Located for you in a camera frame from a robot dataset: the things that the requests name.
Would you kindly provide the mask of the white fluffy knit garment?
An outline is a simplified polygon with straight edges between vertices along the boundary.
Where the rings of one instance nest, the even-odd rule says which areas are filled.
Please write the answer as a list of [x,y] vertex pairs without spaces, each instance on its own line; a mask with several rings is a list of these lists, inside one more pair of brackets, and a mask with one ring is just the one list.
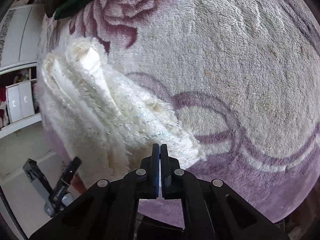
[[189,168],[204,158],[172,106],[118,72],[98,41],[77,38],[41,64],[41,109],[86,187],[123,178],[150,156],[153,144]]

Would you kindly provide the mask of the floral purple white bed blanket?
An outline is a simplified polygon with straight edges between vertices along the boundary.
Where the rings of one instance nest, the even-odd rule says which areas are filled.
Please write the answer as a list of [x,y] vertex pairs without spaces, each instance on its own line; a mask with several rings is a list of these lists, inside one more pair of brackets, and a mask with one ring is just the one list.
[[172,106],[204,152],[184,168],[195,176],[225,181],[273,222],[316,184],[319,25],[303,0],[92,0],[43,19],[40,63],[77,38],[98,41],[118,72]]

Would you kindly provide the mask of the white wardrobe cabinet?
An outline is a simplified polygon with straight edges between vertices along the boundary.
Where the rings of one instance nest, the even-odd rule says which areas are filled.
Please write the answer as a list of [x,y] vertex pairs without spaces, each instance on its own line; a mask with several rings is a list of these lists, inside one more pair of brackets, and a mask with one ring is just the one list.
[[1,20],[1,137],[41,121],[36,102],[42,4],[13,1]]

